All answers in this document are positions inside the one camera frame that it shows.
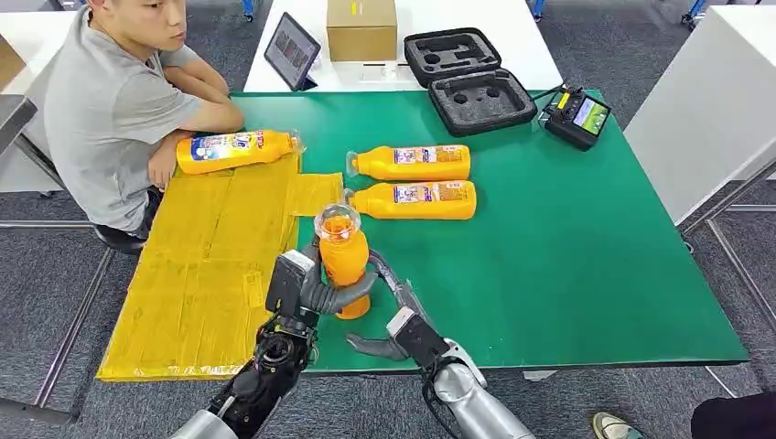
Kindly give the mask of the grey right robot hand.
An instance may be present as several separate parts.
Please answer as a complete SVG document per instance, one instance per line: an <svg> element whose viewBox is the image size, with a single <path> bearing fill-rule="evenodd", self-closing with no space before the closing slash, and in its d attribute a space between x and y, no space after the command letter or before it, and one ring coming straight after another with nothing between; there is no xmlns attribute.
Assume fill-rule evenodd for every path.
<svg viewBox="0 0 776 439"><path fill-rule="evenodd" d="M393 295L398 308L404 306L412 309L416 314L429 322L428 314L415 294L409 280L401 281L388 262L377 251L370 249L368 262L376 269L381 280L387 285ZM401 361L409 358L406 351L401 348L392 337L386 339L367 339L355 333L348 333L345 340L359 353Z"/></svg>

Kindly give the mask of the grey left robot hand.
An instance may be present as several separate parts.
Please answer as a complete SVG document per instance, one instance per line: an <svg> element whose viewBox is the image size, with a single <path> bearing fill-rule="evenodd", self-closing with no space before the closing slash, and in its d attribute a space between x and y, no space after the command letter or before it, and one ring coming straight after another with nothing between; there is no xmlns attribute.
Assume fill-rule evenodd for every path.
<svg viewBox="0 0 776 439"><path fill-rule="evenodd" d="M307 271L300 293L300 304L320 315L337 314L346 305L366 296L378 279L375 271L365 272L357 282L345 287L324 284L321 278L322 261L319 239L315 238L302 250L302 254L313 262Z"/></svg>

